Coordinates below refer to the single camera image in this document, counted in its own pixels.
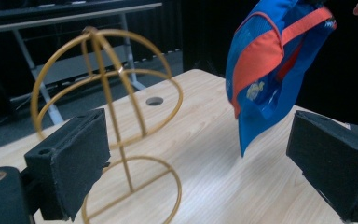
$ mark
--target orange strap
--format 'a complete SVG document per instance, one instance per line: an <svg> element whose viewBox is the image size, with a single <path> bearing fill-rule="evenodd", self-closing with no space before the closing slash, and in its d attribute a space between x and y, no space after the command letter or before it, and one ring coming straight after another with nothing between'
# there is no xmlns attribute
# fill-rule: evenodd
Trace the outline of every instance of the orange strap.
<svg viewBox="0 0 358 224"><path fill-rule="evenodd" d="M333 15L327 7L320 7L312 11L307 16L289 25L282 31L282 44L285 45L297 36L304 34L312 27L318 25L322 21L331 19Z"/></svg>

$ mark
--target blue backpack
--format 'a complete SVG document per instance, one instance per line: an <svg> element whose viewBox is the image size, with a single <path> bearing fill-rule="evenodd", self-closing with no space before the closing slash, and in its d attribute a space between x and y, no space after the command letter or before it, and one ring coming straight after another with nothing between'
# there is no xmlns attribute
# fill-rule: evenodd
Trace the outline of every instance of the blue backpack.
<svg viewBox="0 0 358 224"><path fill-rule="evenodd" d="M253 139L291 110L305 72L336 26L322 4L261 0L237 29L226 88L239 123L242 156Z"/></svg>

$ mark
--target wire frame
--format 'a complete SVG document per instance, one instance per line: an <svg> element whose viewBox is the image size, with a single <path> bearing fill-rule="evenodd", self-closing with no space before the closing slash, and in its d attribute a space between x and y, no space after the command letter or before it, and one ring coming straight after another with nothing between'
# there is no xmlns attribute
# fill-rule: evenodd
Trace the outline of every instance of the wire frame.
<svg viewBox="0 0 358 224"><path fill-rule="evenodd" d="M130 40L136 41L136 42L144 45L149 50L151 50L152 53L154 53L161 60L163 66L164 66L164 69L166 71L166 74L159 72L159 71L148 70L148 69L134 69L134 68L125 69L124 66L122 65L122 63L120 62L117 54L113 50L112 46L106 40L106 37L108 37L108 36L128 38ZM93 52L95 53L96 61L97 61L98 67L99 67L99 74L94 74L91 69L90 58L88 56L88 50L87 50L87 42L88 41L91 43ZM56 95L54 95L50 101L46 102L46 104L42 107L42 109L40 111L38 111L39 88L40 88L41 84L43 83L45 76L48 74L49 68L67 50L72 49L73 47L78 46L78 45L81 46L82 53L83 53L83 56L85 59L85 64L88 68L89 77L87 77L83 80L80 80L77 83L61 90ZM115 67L114 71L106 71L105 70L105 66L103 64L102 50L104 50L104 52L107 54L109 60L112 62L113 66ZM131 85L131 81L129 79L129 75L133 74L133 73L134 74L151 75L151 76L166 79L173 84L173 86L176 88L176 90L178 92L178 101L176 103L176 106L173 108L172 112L168 115L167 118L163 119L162 121L160 121L159 123L155 124L154 126L152 126L150 128L146 128L143 113L142 113L139 103L134 95L134 89L133 89L133 87ZM122 82L122 84L124 85L127 93L129 94L129 98L131 100L131 104L132 104L133 110L136 115L136 120L137 120L137 122L139 124L139 128L140 128L140 133L137 133L130 137L127 137L126 139L122 139L122 136L120 134L120 129L118 127L118 122L117 122L117 114L116 114L116 110L113 105L113 99L112 99L111 90L110 90L109 82L108 82L108 78L114 77L114 76L119 77L119 79ZM88 197L86 197L85 202L82 207L83 220L85 221L85 223L90 223L90 220L92 218L98 216L99 214L101 214L102 212L107 210L108 208L114 206L117 203L120 203L124 199L130 197L133 193L135 193L135 192L139 191L140 189L146 187L147 185L153 183L154 181L158 180L159 178L165 176L166 174L171 173L176 181L178 193L177 193L177 199L176 199L175 206L173 207L173 210L169 214L168 218L164 221L165 223L168 223L173 219L174 215L176 214L176 212L179 208L180 201L181 201L182 184L180 182L179 175L174 171L174 169L167 162L165 162L161 159L149 157L149 156L126 157L125 150L124 150L124 146L128 146L132 143L142 140L143 138L147 137L148 135L150 135L152 133L157 132L163 126L165 126L176 115L176 113L178 112L178 110L183 102L183 91L182 91L180 85L172 79L172 72L171 72L171 68L168 65L168 62L166 61L166 59L162 55L162 53L158 50L158 48L155 45L153 45L153 43L151 43L149 40L145 39L144 37L142 37L140 35L129 32L129 31L114 30L114 29L98 31L97 29L95 29L93 27L86 27L82 35L74 38L73 40L69 41L64 46L62 46L60 49L58 49L49 58L49 60L45 63L44 67L40 71L40 74L37 77L37 80L35 81L33 92L32 92L32 98L31 98L31 117L32 117L32 121L34 124L34 128L36 129L38 136L41 139L44 139L46 136L42 130L42 119L46 115L48 108L51 105L55 104L65 94L67 94L79 87L82 87L86 84L89 84L91 82L98 81L98 80L101 81L102 86L103 86L103 93L106 98L107 109L109 110L109 114L110 114L110 117L112 120L112 127L114 128L116 139L117 139L117 141L115 143L113 143L113 144L109 143L109 147L111 150L118 148L119 152L120 152L120 156L121 156L121 160L112 162L110 164L110 166L107 167L103 171L103 173L107 172L114 166L122 163L124 166L124 170L125 170L125 174L127 177L127 182L128 182L130 190L129 190L128 194L121 196L117 200L115 200L115 201L111 202L110 204L108 204L107 206L105 206L103 209L101 209L93 214L90 214L90 215L87 212ZM135 188L132 184L130 168L128 166L128 161L133 161L133 160L146 160L146 161L157 162L159 164L162 164L166 168L166 171L161 173L160 175L157 175L157 176L151 178L150 180L146 181L140 187Z"/></svg>

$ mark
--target table surface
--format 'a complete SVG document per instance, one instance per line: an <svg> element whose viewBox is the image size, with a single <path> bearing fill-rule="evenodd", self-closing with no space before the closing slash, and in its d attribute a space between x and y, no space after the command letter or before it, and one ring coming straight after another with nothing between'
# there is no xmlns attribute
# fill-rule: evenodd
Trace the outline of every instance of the table surface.
<svg viewBox="0 0 358 224"><path fill-rule="evenodd" d="M142 141L125 147L127 155L148 155L169 163L182 182L182 201L172 223L342 223L285 155L294 112L257 137L241 157L238 124L227 101L225 80L191 70L174 78L184 101L173 120ZM159 96L162 105L141 104L147 125L168 115L177 93L168 81L136 93L139 101ZM124 135L138 132L128 97L115 101ZM108 122L109 141L114 141ZM47 129L52 133L58 126ZM35 134L0 148L0 166L25 167L23 154L39 143ZM119 159L112 151L112 161ZM130 161L134 186L164 171L151 161ZM90 211L128 192L121 165L105 173L90 195ZM165 175L130 198L108 209L91 223L161 223L172 211L177 187ZM36 223L43 223L35 214ZM75 223L83 223L81 214Z"/></svg>

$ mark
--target light wood tabletop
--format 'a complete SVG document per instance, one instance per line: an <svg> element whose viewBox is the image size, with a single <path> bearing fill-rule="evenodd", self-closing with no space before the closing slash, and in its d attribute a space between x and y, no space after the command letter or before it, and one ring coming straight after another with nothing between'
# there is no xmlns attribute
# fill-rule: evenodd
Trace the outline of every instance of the light wood tabletop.
<svg viewBox="0 0 358 224"><path fill-rule="evenodd" d="M179 175L182 201L172 223L342 223L285 154L294 112L302 108L294 106L286 118L258 136L242 158L238 124L227 100L225 80L200 70L174 79L184 92L177 115L157 133L125 147L129 156L165 160ZM178 94L171 83L163 81L138 91L136 96L146 125L153 125L172 111ZM156 96L164 99L162 105L145 103ZM128 97L115 101L115 106L123 135L139 132ZM108 116L107 124L109 141L115 141ZM49 128L47 133L57 128ZM33 134L1 147L0 166L24 169L23 155L39 141ZM113 150L111 161L118 159L117 150ZM164 169L151 161L130 161L129 166L135 186ZM128 190L124 169L119 165L94 185L88 209L95 210ZM172 175L166 175L91 223L161 223L176 198L176 182ZM35 220L44 223L39 212ZM75 223L83 223L80 213Z"/></svg>

